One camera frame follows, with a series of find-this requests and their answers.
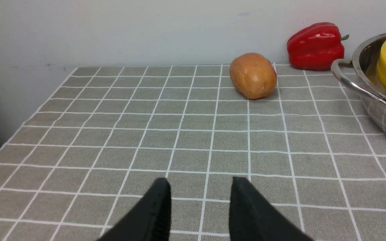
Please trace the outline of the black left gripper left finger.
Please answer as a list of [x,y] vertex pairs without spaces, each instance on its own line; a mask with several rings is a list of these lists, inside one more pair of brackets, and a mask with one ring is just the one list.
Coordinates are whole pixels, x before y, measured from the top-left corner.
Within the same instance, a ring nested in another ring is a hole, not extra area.
[[99,241],[168,241],[171,230],[171,186],[157,178],[144,196]]

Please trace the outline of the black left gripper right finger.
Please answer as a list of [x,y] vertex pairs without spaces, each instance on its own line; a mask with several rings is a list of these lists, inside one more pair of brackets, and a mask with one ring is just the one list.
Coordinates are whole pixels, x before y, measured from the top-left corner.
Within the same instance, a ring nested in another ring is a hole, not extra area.
[[245,177],[233,177],[229,207],[231,241],[312,241]]

